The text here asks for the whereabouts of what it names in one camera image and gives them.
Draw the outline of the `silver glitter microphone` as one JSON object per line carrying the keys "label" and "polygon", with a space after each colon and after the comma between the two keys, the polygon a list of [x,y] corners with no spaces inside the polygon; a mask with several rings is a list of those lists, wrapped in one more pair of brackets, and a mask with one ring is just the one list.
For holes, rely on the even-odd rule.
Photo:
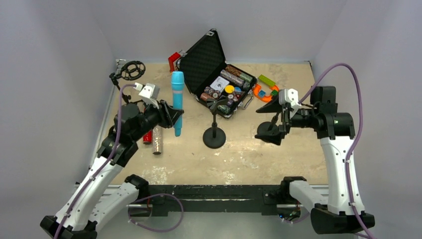
{"label": "silver glitter microphone", "polygon": [[160,126],[154,127],[152,131],[152,147],[154,155],[159,155],[163,152],[162,127]]}

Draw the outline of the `blue microphone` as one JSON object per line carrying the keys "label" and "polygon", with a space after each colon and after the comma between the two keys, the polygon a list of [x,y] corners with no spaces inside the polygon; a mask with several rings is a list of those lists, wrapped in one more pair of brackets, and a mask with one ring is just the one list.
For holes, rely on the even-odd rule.
{"label": "blue microphone", "polygon": [[[185,86],[184,73],[181,71],[173,71],[171,74],[171,86],[173,96],[173,108],[183,109],[183,89]],[[174,125],[175,136],[179,137],[182,133],[182,116],[178,118]]]}

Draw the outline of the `black round-base mic stand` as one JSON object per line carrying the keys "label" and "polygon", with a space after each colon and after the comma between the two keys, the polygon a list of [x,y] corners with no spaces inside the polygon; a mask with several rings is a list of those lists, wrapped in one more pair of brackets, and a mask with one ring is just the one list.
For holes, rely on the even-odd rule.
{"label": "black round-base mic stand", "polygon": [[225,132],[217,125],[216,114],[218,106],[225,105],[227,102],[228,98],[226,96],[221,96],[218,100],[207,100],[207,107],[213,116],[211,127],[206,129],[203,134],[203,142],[208,148],[217,149],[225,144],[226,135]]}

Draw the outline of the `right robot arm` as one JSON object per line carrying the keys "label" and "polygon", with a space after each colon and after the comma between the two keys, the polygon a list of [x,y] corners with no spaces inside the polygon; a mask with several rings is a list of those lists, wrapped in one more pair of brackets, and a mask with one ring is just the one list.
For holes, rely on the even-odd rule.
{"label": "right robot arm", "polygon": [[300,202],[317,234],[354,234],[373,227],[375,218],[366,213],[356,180],[353,144],[357,136],[351,114],[338,112],[333,86],[316,87],[310,104],[303,108],[294,89],[280,90],[258,109],[274,116],[259,125],[255,137],[280,145],[292,128],[313,129],[325,157],[328,196],[318,193],[301,176],[285,177],[277,195]]}

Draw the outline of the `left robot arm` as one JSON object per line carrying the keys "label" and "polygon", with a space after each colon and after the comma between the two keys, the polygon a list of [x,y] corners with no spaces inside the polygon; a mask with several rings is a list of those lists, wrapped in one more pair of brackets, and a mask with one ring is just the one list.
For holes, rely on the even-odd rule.
{"label": "left robot arm", "polygon": [[95,239],[105,225],[127,204],[149,197],[148,182],[132,174],[102,199],[112,180],[138,150],[137,142],[154,127],[172,128],[184,110],[161,100],[142,112],[136,103],[119,107],[114,126],[103,140],[86,177],[69,201],[40,226],[53,239]]}

